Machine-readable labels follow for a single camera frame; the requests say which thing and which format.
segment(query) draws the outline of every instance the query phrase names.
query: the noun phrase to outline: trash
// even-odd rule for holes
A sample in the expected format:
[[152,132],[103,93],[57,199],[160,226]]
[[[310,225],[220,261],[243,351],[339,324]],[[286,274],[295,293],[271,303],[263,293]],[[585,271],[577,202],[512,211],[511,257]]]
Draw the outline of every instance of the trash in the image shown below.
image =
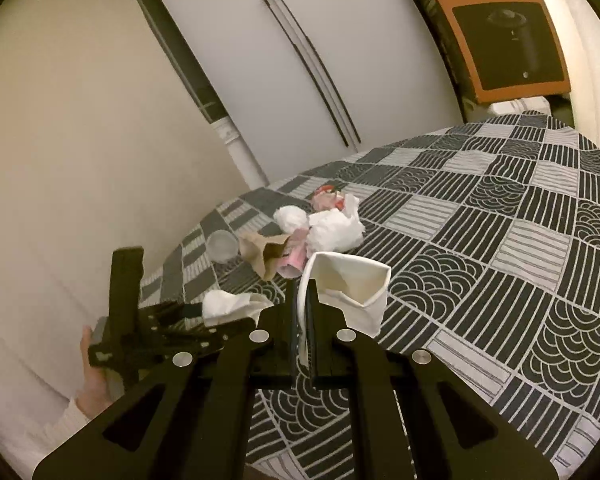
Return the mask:
[[229,231],[214,231],[206,241],[206,252],[212,262],[224,264],[238,255],[238,240]]
[[347,326],[374,337],[386,310],[391,267],[369,258],[319,252],[313,254],[298,288],[298,320],[302,329],[300,359],[306,364],[305,301],[309,280],[315,280],[321,303],[339,308]]
[[202,317],[205,326],[228,323],[245,317],[253,318],[257,324],[260,312],[272,305],[265,296],[254,292],[230,294],[224,290],[210,290],[202,300]]
[[285,252],[278,261],[278,273],[286,279],[302,276],[307,260],[306,236],[309,229],[296,229],[286,241]]
[[297,205],[285,205],[273,213],[273,219],[280,226],[283,233],[292,234],[296,229],[308,229],[309,218],[307,213]]
[[309,215],[308,254],[320,251],[343,253],[358,247],[363,241],[365,227],[358,217],[360,200],[352,194],[344,196],[344,208]]
[[265,237],[259,233],[245,233],[238,237],[240,255],[247,261],[256,274],[269,282],[278,268],[278,260],[285,251],[289,235]]
[[344,208],[344,195],[335,186],[326,184],[314,191],[311,205],[317,212],[334,208],[342,211]]

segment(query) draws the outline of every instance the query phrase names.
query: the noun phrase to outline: black tool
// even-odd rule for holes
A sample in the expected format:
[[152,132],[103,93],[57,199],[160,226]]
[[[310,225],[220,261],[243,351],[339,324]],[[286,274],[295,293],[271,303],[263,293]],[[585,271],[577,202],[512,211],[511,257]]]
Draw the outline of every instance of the black tool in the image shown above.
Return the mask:
[[142,278],[142,247],[118,249],[111,261],[109,317],[96,323],[89,346],[91,366],[115,370],[125,391],[138,384],[140,370],[149,370],[181,351],[211,353],[253,327],[251,319],[218,328],[200,326],[191,334],[170,327],[185,318],[202,316],[202,304],[168,301],[138,308]]
[[[165,348],[176,349],[150,338],[157,331],[149,323],[145,333],[144,316],[137,312],[112,321],[139,286],[138,273],[121,272],[121,262],[133,267],[137,258],[137,250],[114,254],[111,288],[117,293],[105,323],[114,337],[107,342],[104,335],[96,344],[109,344],[112,355],[104,364],[129,370]],[[125,283],[129,294],[119,294]],[[33,479],[242,478],[255,389],[286,389],[294,382],[295,292],[288,281],[285,303],[262,311],[257,327],[252,319],[242,320],[243,330],[222,349],[193,341],[167,354],[169,359],[45,458]],[[421,480],[557,479],[549,461],[444,363],[423,349],[406,356],[387,352],[348,328],[342,311],[319,302],[314,280],[306,317],[314,386],[349,390],[358,480],[411,480],[415,474]],[[144,353],[138,342],[148,345]]]

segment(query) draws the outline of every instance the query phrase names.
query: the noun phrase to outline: crumpled tissue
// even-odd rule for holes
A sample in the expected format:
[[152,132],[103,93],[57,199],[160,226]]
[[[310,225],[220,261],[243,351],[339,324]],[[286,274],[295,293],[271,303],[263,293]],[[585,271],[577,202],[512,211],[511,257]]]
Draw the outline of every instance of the crumpled tissue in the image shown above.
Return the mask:
[[237,319],[251,317],[258,323],[260,312],[273,306],[262,294],[244,292],[230,294],[224,290],[210,290],[202,300],[202,317],[205,326],[228,323]]
[[273,219],[285,234],[293,234],[296,229],[308,229],[309,217],[297,205],[285,205],[273,213]]
[[306,238],[308,253],[343,253],[358,247],[365,232],[358,217],[359,204],[358,197],[347,193],[342,211],[334,208],[309,215],[310,229]]

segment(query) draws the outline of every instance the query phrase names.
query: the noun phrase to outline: wardrobe door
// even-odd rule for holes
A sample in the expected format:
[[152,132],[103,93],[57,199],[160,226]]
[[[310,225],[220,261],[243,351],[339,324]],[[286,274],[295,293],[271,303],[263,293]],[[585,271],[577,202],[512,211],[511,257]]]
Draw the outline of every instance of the wardrobe door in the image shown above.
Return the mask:
[[355,152],[263,0],[162,1],[271,182]]
[[363,150],[462,123],[438,48],[412,0],[283,2],[322,57]]

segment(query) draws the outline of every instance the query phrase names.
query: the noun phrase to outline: bed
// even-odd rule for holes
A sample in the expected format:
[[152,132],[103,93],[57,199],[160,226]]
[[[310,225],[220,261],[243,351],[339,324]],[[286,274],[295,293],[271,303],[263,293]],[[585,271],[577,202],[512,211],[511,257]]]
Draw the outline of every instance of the bed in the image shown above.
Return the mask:
[[[362,201],[364,243],[392,266],[376,340],[427,348],[568,476],[600,439],[600,150],[536,112],[395,142],[252,190],[211,211],[142,281],[142,305],[206,291],[283,299],[205,239],[280,231],[274,211],[323,184]],[[282,479],[353,478],[347,394],[258,391],[247,462]]]

